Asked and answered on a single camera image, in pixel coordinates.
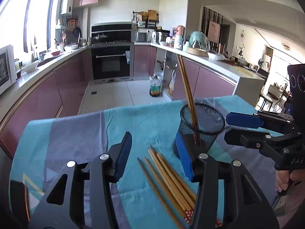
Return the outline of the right hand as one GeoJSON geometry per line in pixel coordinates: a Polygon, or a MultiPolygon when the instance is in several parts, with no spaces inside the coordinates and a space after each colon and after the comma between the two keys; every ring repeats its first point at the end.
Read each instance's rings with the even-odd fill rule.
{"type": "Polygon", "coordinates": [[[305,170],[276,171],[275,173],[275,187],[277,191],[281,192],[288,188],[289,181],[304,181],[305,170]]]}

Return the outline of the pink sleeve forearm right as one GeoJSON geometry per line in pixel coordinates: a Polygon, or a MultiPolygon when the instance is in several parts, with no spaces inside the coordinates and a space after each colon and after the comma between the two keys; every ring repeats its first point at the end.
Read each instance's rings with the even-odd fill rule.
{"type": "Polygon", "coordinates": [[[274,207],[279,228],[304,228],[304,181],[294,182],[274,207]]]}

